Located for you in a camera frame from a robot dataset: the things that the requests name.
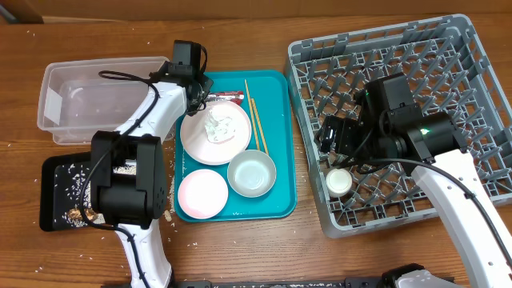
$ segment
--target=plastic box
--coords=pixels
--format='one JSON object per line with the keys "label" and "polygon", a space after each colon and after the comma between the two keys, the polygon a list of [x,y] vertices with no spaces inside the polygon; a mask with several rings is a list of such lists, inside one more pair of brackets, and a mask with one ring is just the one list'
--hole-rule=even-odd
{"label": "plastic box", "polygon": [[306,147],[324,234],[340,238],[437,216],[398,164],[375,174],[350,171],[354,184],[330,198],[325,176],[343,155],[322,154],[314,135],[328,114],[356,118],[352,95],[364,83],[403,72],[425,114],[450,114],[469,145],[495,205],[512,201],[512,109],[465,15],[456,14],[293,42],[286,77]]}
{"label": "plastic box", "polygon": [[38,127],[59,145],[87,144],[98,130],[123,124],[147,96],[141,82],[100,78],[113,70],[148,78],[165,57],[108,58],[49,64],[41,85]]}

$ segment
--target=tray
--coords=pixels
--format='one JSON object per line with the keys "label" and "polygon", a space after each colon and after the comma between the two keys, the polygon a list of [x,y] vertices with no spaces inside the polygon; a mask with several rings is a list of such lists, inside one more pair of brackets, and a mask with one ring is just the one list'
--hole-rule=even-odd
{"label": "tray", "polygon": [[[174,205],[176,214],[188,222],[233,221],[264,218],[283,218],[297,205],[294,144],[292,141],[290,100],[283,75],[275,70],[206,73],[214,80],[212,91],[241,90],[246,93],[247,79],[250,96],[256,101],[269,155],[274,160],[278,176],[272,189],[258,198],[245,198],[229,187],[224,209],[216,216],[198,220],[186,215],[178,204],[178,188],[184,177],[198,169],[212,169],[227,181],[228,164],[208,166],[193,160],[183,149],[179,131],[183,118],[176,123],[176,165],[174,170]],[[241,107],[250,115],[247,98]],[[249,150],[256,149],[253,137]]]}
{"label": "tray", "polygon": [[330,198],[324,172],[343,155],[322,154],[313,136],[325,116],[356,118],[352,95],[368,81],[403,72],[424,114],[450,114],[468,141],[495,205],[512,202],[512,109],[467,16],[456,14],[296,41],[286,77],[306,147],[324,234],[340,238],[437,216],[398,164],[353,176],[353,189]]}

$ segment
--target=wood surface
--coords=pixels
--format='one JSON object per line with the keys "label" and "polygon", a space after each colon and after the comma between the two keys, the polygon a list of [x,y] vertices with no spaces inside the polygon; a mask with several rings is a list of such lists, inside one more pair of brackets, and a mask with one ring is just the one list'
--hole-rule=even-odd
{"label": "wood surface", "polygon": [[257,19],[434,13],[510,13],[508,0],[0,0],[25,2],[45,21],[58,18],[117,20]]}
{"label": "wood surface", "polygon": [[[505,93],[512,95],[512,17],[469,16]],[[130,280],[124,251],[113,232],[46,233],[38,227],[42,163],[53,155],[89,149],[57,146],[50,133],[37,128],[39,91],[48,64],[112,57],[170,58],[173,40],[187,39],[208,49],[210,71],[282,71],[292,41],[421,18],[427,16],[2,26],[0,286],[98,287]],[[457,283],[468,285],[461,259],[438,218],[349,238],[324,236],[307,177],[302,138],[293,123],[295,211],[279,220],[207,224],[189,224],[173,214],[175,227],[162,218],[164,249],[178,280],[343,279],[380,275],[417,262],[433,274],[454,276]],[[166,150],[166,160],[172,160],[171,151]],[[498,210],[512,227],[512,206]],[[193,242],[197,246],[187,246]]]}

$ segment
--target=pink plate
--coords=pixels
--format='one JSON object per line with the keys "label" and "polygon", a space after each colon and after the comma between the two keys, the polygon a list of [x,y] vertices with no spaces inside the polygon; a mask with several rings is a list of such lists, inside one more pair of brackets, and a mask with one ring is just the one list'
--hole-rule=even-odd
{"label": "pink plate", "polygon": [[183,179],[178,188],[178,203],[192,218],[208,219],[224,208],[227,195],[226,180],[219,173],[200,169]]}
{"label": "pink plate", "polygon": [[[238,127],[232,139],[223,143],[212,143],[208,141],[204,122],[208,115],[208,109],[220,105],[232,109],[231,117],[235,123],[238,123]],[[250,120],[247,113],[231,101],[207,103],[205,110],[197,112],[194,116],[185,116],[180,129],[183,149],[193,160],[207,165],[229,163],[234,156],[247,148],[250,136]]]}

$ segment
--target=white round object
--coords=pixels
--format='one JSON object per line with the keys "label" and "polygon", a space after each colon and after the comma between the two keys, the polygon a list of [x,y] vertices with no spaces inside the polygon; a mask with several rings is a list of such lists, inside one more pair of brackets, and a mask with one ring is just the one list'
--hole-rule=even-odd
{"label": "white round object", "polygon": [[192,218],[208,219],[217,215],[226,205],[226,180],[208,169],[188,174],[178,188],[178,203]]}
{"label": "white round object", "polygon": [[344,169],[332,169],[326,177],[329,196],[333,198],[344,196],[352,186],[352,175]]}
{"label": "white round object", "polygon": [[[208,140],[205,120],[210,109],[220,106],[222,106],[222,112],[230,116],[236,127],[233,137],[224,142],[212,143]],[[197,112],[194,116],[185,116],[179,133],[183,149],[193,160],[207,165],[222,165],[247,149],[251,137],[251,124],[247,113],[235,103],[208,102],[203,111]]]}
{"label": "white round object", "polygon": [[275,183],[274,161],[258,150],[246,150],[236,155],[227,167],[227,181],[241,196],[254,198],[264,195]]}

